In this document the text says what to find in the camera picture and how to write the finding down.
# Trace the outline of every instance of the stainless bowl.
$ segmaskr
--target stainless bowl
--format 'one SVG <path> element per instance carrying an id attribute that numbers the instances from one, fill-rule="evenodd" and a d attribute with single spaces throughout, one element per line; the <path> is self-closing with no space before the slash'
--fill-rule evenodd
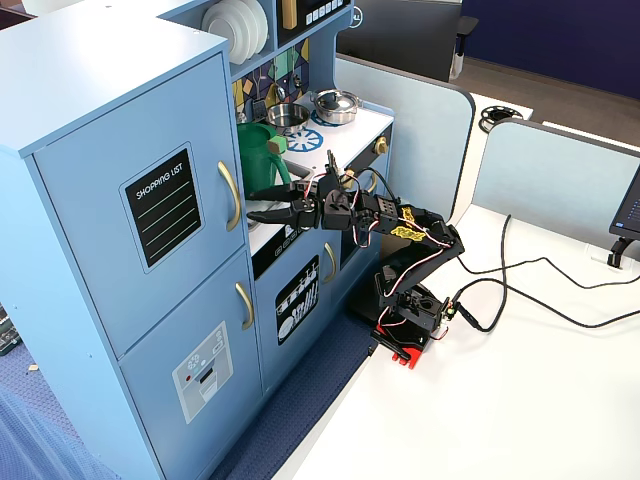
<path id="1" fill-rule="evenodd" d="M 309 109 L 297 103 L 281 103 L 267 111 L 267 123 L 280 135 L 293 135 L 309 121 Z"/>

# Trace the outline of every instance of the knob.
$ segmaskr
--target knob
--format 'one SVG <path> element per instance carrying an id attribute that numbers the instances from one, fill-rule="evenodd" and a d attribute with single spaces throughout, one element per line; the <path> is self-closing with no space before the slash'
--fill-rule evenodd
<path id="1" fill-rule="evenodd" d="M 389 151 L 389 145 L 387 144 L 387 138 L 386 137 L 380 137 L 378 140 L 376 140 L 376 146 L 375 146 L 375 152 L 378 155 L 382 155 L 385 154 Z"/>

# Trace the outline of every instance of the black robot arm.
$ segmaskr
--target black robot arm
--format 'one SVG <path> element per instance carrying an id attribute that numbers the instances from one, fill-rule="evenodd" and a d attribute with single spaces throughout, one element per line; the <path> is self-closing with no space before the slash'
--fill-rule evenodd
<path id="1" fill-rule="evenodd" d="M 252 212 L 248 217 L 294 228 L 352 231 L 360 248 L 369 245 L 373 232 L 409 240 L 408 246 L 385 258 L 373 279 L 375 288 L 366 296 L 375 296 L 377 303 L 377 318 L 371 318 L 376 321 L 372 335 L 394 351 L 395 359 L 413 368 L 449 308 L 448 299 L 438 301 L 420 282 L 464 253 L 460 236 L 436 213 L 365 190 L 347 191 L 330 151 L 328 156 L 326 172 L 311 181 L 250 195 L 252 200 L 290 202 L 288 208 Z"/>

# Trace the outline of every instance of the yellow label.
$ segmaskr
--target yellow label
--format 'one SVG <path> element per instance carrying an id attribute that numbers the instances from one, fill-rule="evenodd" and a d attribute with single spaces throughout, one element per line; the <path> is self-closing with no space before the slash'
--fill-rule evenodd
<path id="1" fill-rule="evenodd" d="M 416 219 L 413 218 L 413 215 L 411 214 L 410 207 L 402 207 L 402 214 L 404 215 L 404 218 L 406 218 L 410 222 L 416 223 Z"/>
<path id="2" fill-rule="evenodd" d="M 400 238 L 408 238 L 409 240 L 413 240 L 414 242 L 421 242 L 426 234 L 422 232 L 416 232 L 407 227 L 396 227 L 391 230 L 391 235 L 395 235 Z"/>

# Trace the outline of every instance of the silver pot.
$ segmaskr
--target silver pot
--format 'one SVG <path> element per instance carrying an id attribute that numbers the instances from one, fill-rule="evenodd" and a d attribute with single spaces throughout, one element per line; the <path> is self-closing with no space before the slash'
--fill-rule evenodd
<path id="1" fill-rule="evenodd" d="M 353 93 L 342 90 L 325 90 L 312 97 L 316 113 L 321 120 L 333 125 L 346 125 L 353 122 L 362 107 L 362 100 Z"/>
<path id="2" fill-rule="evenodd" d="M 281 103 L 267 111 L 267 123 L 280 135 L 293 135 L 309 122 L 309 109 L 297 103 Z"/>

